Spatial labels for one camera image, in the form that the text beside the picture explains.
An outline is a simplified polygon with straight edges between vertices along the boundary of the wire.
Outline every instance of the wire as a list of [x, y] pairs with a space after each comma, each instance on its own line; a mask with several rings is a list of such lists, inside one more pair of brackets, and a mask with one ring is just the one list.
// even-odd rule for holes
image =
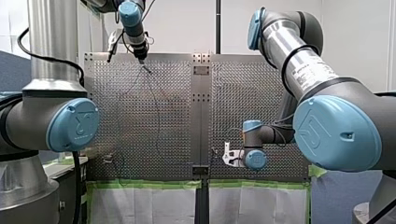
[[131, 51], [130, 49], [129, 49], [129, 47], [131, 47], [131, 45], [129, 45], [129, 47], [126, 45], [126, 43], [125, 43], [125, 38], [124, 38], [124, 36], [123, 36], [123, 33], [125, 32], [125, 30], [122, 30], [122, 42], [123, 42], [123, 44], [124, 44], [124, 46], [125, 46], [125, 48], [126, 48], [126, 52], [128, 53], [128, 52], [130, 52], [130, 53], [132, 53], [132, 54], [134, 54], [134, 52], [133, 51]]
[[375, 224], [379, 221], [384, 215], [386, 215], [390, 210], [392, 210], [396, 206], [396, 199], [390, 202], [386, 207], [384, 207], [378, 214], [376, 214], [372, 219], [370, 219], [367, 224]]
[[26, 28], [26, 30], [24, 30], [20, 36], [18, 36], [18, 45], [20, 46], [21, 50], [23, 52], [25, 52], [26, 54], [35, 57], [37, 59], [41, 59], [50, 63], [65, 63], [67, 65], [70, 65], [74, 68], [76, 68], [79, 72], [80, 72], [80, 77], [79, 77], [79, 83], [81, 84], [81, 86], [84, 86], [84, 70], [77, 64], [77, 63], [73, 63], [67, 60], [62, 60], [62, 59], [57, 59], [57, 58], [53, 58], [53, 57], [48, 57], [48, 56], [41, 56], [38, 54], [34, 54], [32, 52], [30, 52], [28, 49], [26, 49], [24, 47], [24, 45], [22, 44], [22, 39], [23, 37], [29, 32], [29, 27]]
[[[120, 117], [120, 100], [121, 100], [121, 97], [124, 96], [124, 95], [126, 95], [126, 94], [128, 94], [128, 93], [134, 88], [134, 86], [137, 84], [137, 81], [138, 81], [139, 78], [140, 78], [141, 71], [142, 71], [142, 69], [140, 68], [140, 69], [139, 69], [139, 72], [137, 73], [136, 78], [134, 79], [134, 82], [133, 82], [132, 86], [131, 86], [126, 92], [120, 93], [120, 96], [119, 96], [119, 99], [118, 99], [118, 102], [117, 102], [117, 111], [118, 111], [118, 113], [119, 113], [119, 117]], [[116, 170], [116, 173], [117, 173], [117, 176], [118, 176], [119, 183], [120, 183], [120, 185], [122, 185], [123, 187], [125, 187], [125, 185], [123, 185], [123, 184], [120, 182], [120, 180], [121, 180], [121, 173], [122, 173], [122, 170], [124, 169], [124, 166], [125, 166], [125, 156], [123, 155], [122, 151], [120, 150], [120, 146], [119, 146], [119, 143], [120, 143], [120, 133], [121, 133], [120, 119], [117, 119], [117, 129], [118, 129], [118, 131], [119, 131], [119, 134], [118, 134], [118, 140], [117, 140], [117, 146], [116, 146], [116, 149], [117, 149], [117, 152], [116, 152], [116, 153], [120, 153], [120, 155], [121, 155], [121, 157], [122, 157], [122, 164], [121, 164], [120, 170], [119, 170], [119, 168], [118, 168], [116, 162], [114, 162], [113, 160], [111, 160], [111, 161], [108, 162], [108, 163], [113, 163], [114, 169]]]
[[192, 162], [168, 162], [166, 160], [166, 158], [163, 156], [163, 154], [160, 152], [159, 150], [159, 141], [160, 141], [160, 134], [161, 134], [161, 115], [160, 115], [160, 108], [158, 107], [158, 101], [157, 101], [157, 97], [155, 96], [151, 84], [149, 82], [149, 72], [146, 75], [146, 81], [148, 83], [148, 89], [152, 95], [152, 98], [154, 100], [154, 104], [155, 104], [155, 108], [156, 108], [156, 113], [157, 113], [157, 133], [156, 133], [156, 140], [155, 140], [155, 149], [157, 151], [157, 154], [162, 158], [162, 160], [164, 161], [164, 163], [169, 164], [169, 165], [186, 165], [186, 164], [192, 164]]
[[116, 24], [119, 24], [119, 22], [120, 22], [120, 13], [119, 13], [119, 10], [117, 8], [117, 4], [116, 4], [116, 2], [114, 2], [114, 0], [112, 0], [111, 2], [113, 3], [114, 9], [116, 10], [114, 12], [114, 20], [116, 21]]
[[289, 116], [287, 116], [287, 117], [285, 117], [283, 119], [279, 119], [279, 120], [274, 121], [274, 123], [285, 122], [286, 120], [289, 120], [289, 119], [291, 119], [293, 117], [294, 117], [294, 114], [290, 114]]
[[81, 207], [81, 167], [79, 166], [79, 157], [76, 151], [72, 152], [73, 161], [75, 164], [75, 175], [76, 175], [76, 201], [75, 201], [75, 212], [73, 217], [73, 224], [78, 224], [79, 211]]
[[146, 12], [146, 14], [143, 16], [142, 21], [145, 20], [145, 18], [147, 17], [147, 15], [149, 14], [149, 11], [151, 10], [152, 5], [155, 3], [156, 0], [152, 0], [152, 2], [149, 4], [148, 10]]

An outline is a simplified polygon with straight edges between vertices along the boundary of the metal bolt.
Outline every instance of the metal bolt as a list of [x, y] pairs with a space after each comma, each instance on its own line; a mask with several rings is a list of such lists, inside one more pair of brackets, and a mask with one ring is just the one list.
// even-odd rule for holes
[[66, 208], [66, 202], [60, 201], [59, 202], [59, 210], [63, 211], [65, 208]]

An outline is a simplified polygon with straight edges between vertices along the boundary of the robotic arm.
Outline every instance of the robotic arm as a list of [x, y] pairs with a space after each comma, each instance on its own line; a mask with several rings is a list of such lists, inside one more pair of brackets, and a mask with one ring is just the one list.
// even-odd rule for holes
[[311, 162], [328, 170], [394, 169], [396, 141], [391, 130], [396, 119], [390, 118], [396, 98], [373, 94], [357, 79], [336, 75], [319, 57], [322, 39], [318, 21], [308, 13], [262, 8], [253, 15], [248, 46], [280, 71], [286, 91], [279, 120], [292, 124], [292, 129], [247, 120], [246, 157], [239, 159], [252, 169], [264, 168], [262, 144], [283, 143], [282, 135], [287, 143], [294, 137]]

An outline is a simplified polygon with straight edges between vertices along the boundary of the blue joint cap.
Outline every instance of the blue joint cap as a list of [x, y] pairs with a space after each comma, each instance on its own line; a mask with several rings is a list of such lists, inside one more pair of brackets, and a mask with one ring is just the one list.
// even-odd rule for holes
[[262, 126], [262, 121], [258, 119], [246, 120], [243, 125], [243, 133], [250, 132]]
[[293, 127], [299, 149], [322, 168], [360, 172], [381, 157], [381, 137], [374, 123], [342, 98], [320, 95], [305, 100], [297, 107]]
[[142, 21], [142, 13], [134, 2], [123, 2], [119, 6], [120, 20], [124, 27], [134, 27]]
[[91, 100], [71, 100], [58, 110], [49, 124], [47, 146], [56, 152], [82, 150], [91, 142], [98, 126], [98, 108]]
[[[247, 33], [247, 47], [252, 50], [259, 49], [259, 36], [260, 36], [260, 10], [257, 10], [250, 20]], [[265, 10], [262, 11], [262, 18], [265, 15]]]
[[262, 170], [266, 163], [267, 157], [265, 156], [265, 153], [258, 149], [249, 151], [245, 157], [245, 165], [250, 170]]

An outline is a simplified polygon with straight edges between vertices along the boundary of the metal pole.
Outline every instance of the metal pole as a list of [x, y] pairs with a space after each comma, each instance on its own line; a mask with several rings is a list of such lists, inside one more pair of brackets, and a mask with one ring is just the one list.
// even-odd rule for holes
[[221, 54], [221, 0], [216, 0], [216, 54]]
[[[29, 0], [30, 49], [73, 63], [78, 61], [76, 0]], [[32, 82], [24, 91], [85, 91], [78, 70], [64, 63], [32, 58]]]

